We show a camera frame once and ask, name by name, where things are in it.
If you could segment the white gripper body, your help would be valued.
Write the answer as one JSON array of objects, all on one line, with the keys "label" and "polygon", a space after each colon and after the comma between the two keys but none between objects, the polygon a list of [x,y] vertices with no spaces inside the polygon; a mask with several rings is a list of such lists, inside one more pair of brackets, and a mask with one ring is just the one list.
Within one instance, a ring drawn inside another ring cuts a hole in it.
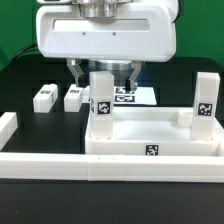
[{"label": "white gripper body", "polygon": [[114,18],[83,18],[77,5],[41,7],[37,43],[46,57],[165,62],[176,52],[174,4],[121,4]]}]

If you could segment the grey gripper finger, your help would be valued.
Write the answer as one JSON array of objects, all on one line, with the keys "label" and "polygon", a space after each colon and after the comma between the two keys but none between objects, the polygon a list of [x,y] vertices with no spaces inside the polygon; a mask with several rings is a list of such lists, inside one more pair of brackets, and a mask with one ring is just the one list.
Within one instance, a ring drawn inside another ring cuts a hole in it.
[{"label": "grey gripper finger", "polygon": [[125,88],[127,91],[135,91],[137,89],[136,79],[141,72],[142,63],[140,61],[133,61],[131,63],[131,68],[133,69],[132,74],[126,79]]},{"label": "grey gripper finger", "polygon": [[84,72],[82,68],[80,67],[81,60],[80,59],[74,59],[74,58],[68,58],[67,59],[67,67],[69,71],[72,73],[75,79],[75,84],[77,87],[80,87],[80,80],[84,75]]}]

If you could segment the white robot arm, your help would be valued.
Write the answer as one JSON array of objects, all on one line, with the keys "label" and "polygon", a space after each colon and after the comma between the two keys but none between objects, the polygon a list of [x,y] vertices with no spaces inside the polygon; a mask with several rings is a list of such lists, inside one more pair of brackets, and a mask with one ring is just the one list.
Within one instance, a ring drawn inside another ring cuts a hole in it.
[{"label": "white robot arm", "polygon": [[80,59],[127,60],[134,81],[143,62],[166,62],[176,52],[181,0],[37,0],[36,36],[45,57],[65,58],[73,75]]}]

